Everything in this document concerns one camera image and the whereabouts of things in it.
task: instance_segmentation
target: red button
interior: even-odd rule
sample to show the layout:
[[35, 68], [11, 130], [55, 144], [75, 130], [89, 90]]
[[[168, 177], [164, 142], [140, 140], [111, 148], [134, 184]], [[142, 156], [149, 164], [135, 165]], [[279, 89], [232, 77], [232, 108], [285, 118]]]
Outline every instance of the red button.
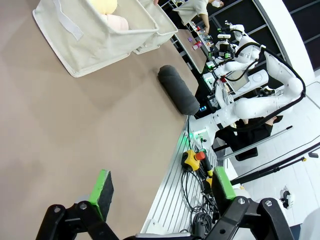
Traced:
[[194, 158], [198, 161], [205, 159], [206, 155], [203, 151], [200, 151], [194, 155]]

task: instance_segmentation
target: gray bolster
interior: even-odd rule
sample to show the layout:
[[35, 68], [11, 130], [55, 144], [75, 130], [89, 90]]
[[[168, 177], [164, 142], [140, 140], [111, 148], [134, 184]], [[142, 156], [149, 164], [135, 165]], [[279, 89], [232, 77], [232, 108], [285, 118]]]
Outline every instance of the gray bolster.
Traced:
[[194, 115], [199, 111], [199, 102], [173, 66], [161, 67], [158, 79], [181, 114]]

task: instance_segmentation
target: beige table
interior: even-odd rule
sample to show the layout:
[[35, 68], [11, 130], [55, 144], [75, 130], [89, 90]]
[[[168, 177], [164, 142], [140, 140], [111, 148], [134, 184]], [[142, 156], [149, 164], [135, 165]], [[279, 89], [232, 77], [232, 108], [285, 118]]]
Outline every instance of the beige table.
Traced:
[[32, 18], [37, 4], [0, 2], [0, 239], [35, 239], [47, 208], [90, 193], [103, 168], [115, 188], [107, 222], [133, 235], [186, 119], [157, 71], [175, 66], [193, 93], [198, 83], [170, 42], [73, 78]]
[[197, 71], [201, 74], [205, 67], [207, 57], [201, 50], [201, 48], [198, 48], [197, 50], [193, 49], [193, 45], [196, 43], [196, 40], [194, 39], [192, 34], [189, 32], [189, 30], [179, 29], [178, 32], [174, 35], [176, 36], [179, 43], [182, 45], [184, 51], [190, 58], [191, 62], [193, 63]]

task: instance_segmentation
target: stuffed toy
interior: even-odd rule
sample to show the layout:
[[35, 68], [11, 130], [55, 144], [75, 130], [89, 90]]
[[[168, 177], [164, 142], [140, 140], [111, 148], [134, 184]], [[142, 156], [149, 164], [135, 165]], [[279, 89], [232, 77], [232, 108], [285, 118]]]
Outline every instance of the stuffed toy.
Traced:
[[101, 14], [113, 14], [117, 8], [117, 0], [90, 0], [94, 8]]
[[117, 31], [128, 31], [129, 30], [129, 24], [127, 19], [125, 19], [122, 16], [117, 15], [102, 15], [102, 18], [107, 22], [107, 24]]

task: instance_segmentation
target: white fabric basket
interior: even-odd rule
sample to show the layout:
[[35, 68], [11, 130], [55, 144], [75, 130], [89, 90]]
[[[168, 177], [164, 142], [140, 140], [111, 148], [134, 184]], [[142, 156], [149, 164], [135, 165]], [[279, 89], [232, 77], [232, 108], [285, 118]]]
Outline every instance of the white fabric basket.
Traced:
[[154, 33], [149, 39], [140, 46], [137, 50], [133, 51], [135, 54], [143, 54], [145, 52], [157, 49], [160, 45], [167, 42], [172, 36], [178, 32], [177, 27], [157, 4], [154, 5], [153, 0], [138, 0], [147, 12], [152, 16], [157, 23], [159, 30]]
[[138, 0], [117, 0], [113, 14], [128, 21], [128, 31], [108, 26], [88, 0], [40, 0], [33, 10], [44, 37], [76, 78], [128, 57], [159, 30]]

